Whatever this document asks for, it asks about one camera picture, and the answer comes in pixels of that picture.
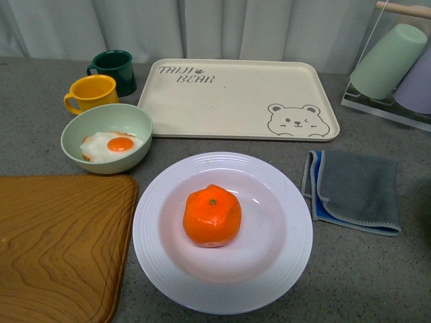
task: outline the towel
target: towel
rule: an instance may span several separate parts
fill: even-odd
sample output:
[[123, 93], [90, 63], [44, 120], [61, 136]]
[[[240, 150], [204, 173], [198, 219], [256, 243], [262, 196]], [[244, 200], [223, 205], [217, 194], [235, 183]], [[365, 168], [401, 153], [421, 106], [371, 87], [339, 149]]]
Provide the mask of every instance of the towel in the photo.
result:
[[401, 231], [395, 181], [397, 163], [344, 151], [310, 151], [302, 196], [314, 221], [396, 236]]

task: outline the egg white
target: egg white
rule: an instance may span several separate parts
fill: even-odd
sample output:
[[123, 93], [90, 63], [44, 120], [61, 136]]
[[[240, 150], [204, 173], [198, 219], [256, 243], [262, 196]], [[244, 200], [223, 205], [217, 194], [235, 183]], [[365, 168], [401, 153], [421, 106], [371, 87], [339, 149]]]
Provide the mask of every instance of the egg white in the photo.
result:
[[[118, 137], [127, 137], [133, 141], [133, 146], [126, 151], [111, 151], [108, 142]], [[82, 157], [89, 162], [111, 162], [136, 151], [143, 141], [134, 135], [108, 131], [107, 133], [95, 133], [83, 139], [81, 147]]]

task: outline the light green cup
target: light green cup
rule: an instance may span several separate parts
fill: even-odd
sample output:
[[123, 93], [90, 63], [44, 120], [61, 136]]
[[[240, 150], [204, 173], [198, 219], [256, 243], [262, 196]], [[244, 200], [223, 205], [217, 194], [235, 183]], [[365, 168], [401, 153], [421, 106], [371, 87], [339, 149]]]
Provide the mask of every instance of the light green cup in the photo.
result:
[[387, 98], [419, 58], [427, 41], [418, 28], [396, 25], [359, 62], [350, 82], [369, 98]]

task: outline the gray countertop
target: gray countertop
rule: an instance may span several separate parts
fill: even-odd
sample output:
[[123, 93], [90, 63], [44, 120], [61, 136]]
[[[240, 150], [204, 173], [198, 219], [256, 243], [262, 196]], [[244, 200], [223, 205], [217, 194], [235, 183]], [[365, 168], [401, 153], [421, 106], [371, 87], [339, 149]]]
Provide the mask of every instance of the gray countertop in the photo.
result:
[[[63, 105], [89, 62], [0, 57], [0, 175], [85, 174], [61, 151], [60, 136], [74, 117]], [[135, 64], [137, 104], [151, 65]], [[113, 322], [429, 322], [431, 317], [431, 134], [340, 104], [347, 75], [320, 74], [341, 127], [327, 143], [161, 139], [127, 173], [147, 185], [186, 157], [233, 151], [262, 159], [300, 188], [306, 154], [338, 149], [398, 162], [397, 195], [403, 231], [394, 238], [321, 221], [313, 223], [308, 265], [277, 301], [250, 313], [195, 312], [160, 293], [142, 271], [130, 244]]]

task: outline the orange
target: orange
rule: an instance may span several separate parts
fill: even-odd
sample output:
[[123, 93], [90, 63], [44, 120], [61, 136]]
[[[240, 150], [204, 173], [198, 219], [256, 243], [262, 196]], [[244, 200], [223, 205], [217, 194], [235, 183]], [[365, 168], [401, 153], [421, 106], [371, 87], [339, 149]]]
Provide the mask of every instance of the orange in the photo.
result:
[[211, 184], [187, 198], [183, 227], [198, 246], [220, 247], [236, 237], [241, 217], [241, 206], [236, 196]]

